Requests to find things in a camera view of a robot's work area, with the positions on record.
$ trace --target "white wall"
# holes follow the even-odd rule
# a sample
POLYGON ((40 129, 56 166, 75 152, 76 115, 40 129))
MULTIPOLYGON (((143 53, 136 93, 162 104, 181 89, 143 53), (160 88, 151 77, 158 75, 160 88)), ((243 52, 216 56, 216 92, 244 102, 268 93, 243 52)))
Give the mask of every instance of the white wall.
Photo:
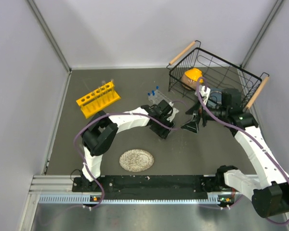
POLYGON ((165 66, 192 40, 241 63, 274 0, 35 0, 75 67, 165 66))
POLYGON ((255 105, 265 139, 289 173, 289 0, 268 28, 247 69, 270 74, 255 105))
POLYGON ((0 0, 0 231, 41 173, 66 71, 24 0, 0 0))

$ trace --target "black wire basket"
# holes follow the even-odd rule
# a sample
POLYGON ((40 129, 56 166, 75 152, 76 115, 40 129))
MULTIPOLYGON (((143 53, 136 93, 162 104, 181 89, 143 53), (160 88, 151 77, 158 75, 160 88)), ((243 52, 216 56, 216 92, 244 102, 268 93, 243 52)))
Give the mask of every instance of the black wire basket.
POLYGON ((263 72, 261 76, 258 77, 200 48, 200 45, 200 41, 193 41, 169 62, 167 66, 170 70, 168 91, 176 90, 180 92, 183 97, 188 97, 194 101, 197 100, 195 89, 182 82, 184 73, 195 67, 202 71, 202 76, 207 80, 208 86, 211 88, 208 102, 209 106, 221 106, 221 91, 223 89, 233 88, 238 89, 241 93, 241 107, 246 107, 261 84, 262 79, 269 75, 263 72))

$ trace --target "beige speckled plate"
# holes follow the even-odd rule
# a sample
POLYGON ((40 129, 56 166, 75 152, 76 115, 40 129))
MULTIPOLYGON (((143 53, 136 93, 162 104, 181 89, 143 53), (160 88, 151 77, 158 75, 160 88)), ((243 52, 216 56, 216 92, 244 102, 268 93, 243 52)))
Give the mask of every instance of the beige speckled plate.
POLYGON ((119 162, 129 172, 141 172, 153 165, 154 158, 145 150, 132 149, 123 153, 119 162))

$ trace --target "wooden handle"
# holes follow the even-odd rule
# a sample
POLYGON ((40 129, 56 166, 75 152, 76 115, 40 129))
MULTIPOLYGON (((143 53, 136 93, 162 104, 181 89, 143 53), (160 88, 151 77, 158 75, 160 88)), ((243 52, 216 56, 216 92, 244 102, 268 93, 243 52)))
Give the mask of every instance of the wooden handle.
POLYGON ((266 85, 267 81, 269 80, 269 76, 265 77, 264 80, 261 82, 260 86, 257 88, 256 92, 254 93, 254 95, 252 96, 252 98, 250 99, 250 101, 247 103, 245 109, 250 109, 252 104, 255 102, 255 100, 257 99, 258 95, 260 94, 260 92, 262 91, 262 89, 264 88, 264 86, 266 85))
POLYGON ((173 60, 169 62, 169 65, 171 66, 175 61, 177 61, 185 52, 187 52, 192 46, 194 46, 195 43, 195 41, 192 41, 191 44, 189 44, 183 51, 181 51, 180 54, 178 54, 173 60))

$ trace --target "wire basket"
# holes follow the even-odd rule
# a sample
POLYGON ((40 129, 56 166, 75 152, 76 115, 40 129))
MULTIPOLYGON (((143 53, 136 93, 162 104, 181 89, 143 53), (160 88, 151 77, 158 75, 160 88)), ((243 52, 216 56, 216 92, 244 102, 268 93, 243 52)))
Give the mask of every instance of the wire basket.
POLYGON ((212 107, 221 106, 221 91, 226 88, 234 88, 238 89, 241 93, 241 107, 247 107, 247 104, 261 84, 263 77, 269 75, 263 72, 261 76, 258 77, 200 48, 200 45, 200 41, 193 41, 169 62, 167 66, 170 70, 168 91, 176 90, 180 92, 183 97, 186 96, 195 101, 197 99, 195 89, 183 83, 181 78, 187 70, 196 67, 202 71, 202 76, 206 78, 208 86, 211 88, 212 93, 215 94, 214 96, 210 95, 209 105, 212 107), (197 47, 187 53, 195 44, 197 47))

